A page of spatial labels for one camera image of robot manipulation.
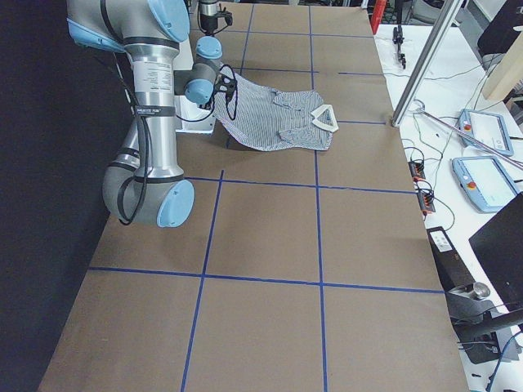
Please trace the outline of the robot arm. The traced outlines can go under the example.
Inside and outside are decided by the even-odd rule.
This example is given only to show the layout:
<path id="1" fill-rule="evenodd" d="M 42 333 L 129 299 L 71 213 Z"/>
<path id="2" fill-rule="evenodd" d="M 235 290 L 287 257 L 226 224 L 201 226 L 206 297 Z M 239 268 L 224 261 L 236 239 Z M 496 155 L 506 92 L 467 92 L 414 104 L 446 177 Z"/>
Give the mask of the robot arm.
<path id="1" fill-rule="evenodd" d="M 218 1 L 199 0 L 197 6 L 198 26 L 202 33 L 213 36 L 218 30 Z"/>
<path id="2" fill-rule="evenodd" d="M 178 227 L 189 217 L 194 186 L 177 162 L 177 130 L 184 122 L 176 99 L 204 107 L 214 96 L 221 43 L 201 38 L 190 49 L 190 17 L 183 1 L 69 1 L 75 43 L 121 53 L 133 83 L 125 87 L 134 114 L 102 186 L 108 210 L 121 223 Z"/>

